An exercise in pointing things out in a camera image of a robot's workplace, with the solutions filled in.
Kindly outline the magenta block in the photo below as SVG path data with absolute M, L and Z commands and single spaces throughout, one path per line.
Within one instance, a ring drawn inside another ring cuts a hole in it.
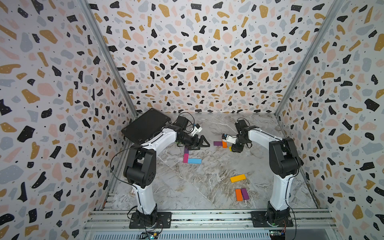
M 188 163 L 189 154 L 184 154 L 183 163 Z

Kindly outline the light blue long block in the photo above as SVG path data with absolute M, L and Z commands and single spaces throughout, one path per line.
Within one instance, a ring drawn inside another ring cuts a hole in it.
M 202 159 L 188 159 L 188 164 L 201 164 Z

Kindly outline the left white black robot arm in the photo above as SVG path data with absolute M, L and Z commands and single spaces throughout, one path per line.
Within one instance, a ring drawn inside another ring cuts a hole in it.
M 124 177 L 133 187 L 138 202 L 137 210 L 131 217 L 131 229 L 159 226 L 160 221 L 172 216 L 171 212 L 158 216 L 158 206 L 154 200 L 152 182 L 156 176 L 157 154 L 173 143 L 180 143 L 189 151 L 210 146 L 204 136 L 198 135 L 202 130 L 199 125 L 194 125 L 191 133 L 186 131 L 188 121 L 187 118 L 179 116 L 174 123 L 155 132 L 148 142 L 135 144 L 129 149 Z

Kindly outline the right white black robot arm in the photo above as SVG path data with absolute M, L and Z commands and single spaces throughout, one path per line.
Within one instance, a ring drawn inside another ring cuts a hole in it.
M 245 146 L 256 143 L 269 151 L 269 166 L 274 174 L 273 192 L 268 201 L 265 219 L 272 227 L 292 227 L 289 196 L 293 179 L 301 167 L 294 140 L 269 134 L 257 126 L 249 125 L 244 118 L 235 122 L 238 134 L 233 137 L 223 134 L 222 140 L 231 143 L 233 153 L 241 153 Z

